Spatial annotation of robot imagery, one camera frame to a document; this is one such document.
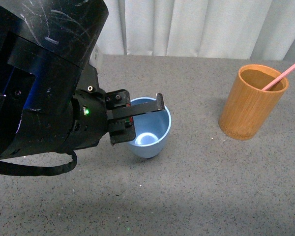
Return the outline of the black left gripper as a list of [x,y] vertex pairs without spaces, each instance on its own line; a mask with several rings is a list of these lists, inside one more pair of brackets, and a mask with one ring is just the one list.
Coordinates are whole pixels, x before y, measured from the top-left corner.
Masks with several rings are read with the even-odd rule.
[[23,110],[16,136],[4,156],[71,153],[95,147],[109,131],[108,120],[165,110],[161,93],[157,93],[156,100],[151,102],[107,110],[107,93],[99,88],[97,75],[94,67],[85,67],[72,98],[63,110],[49,114],[34,109]]

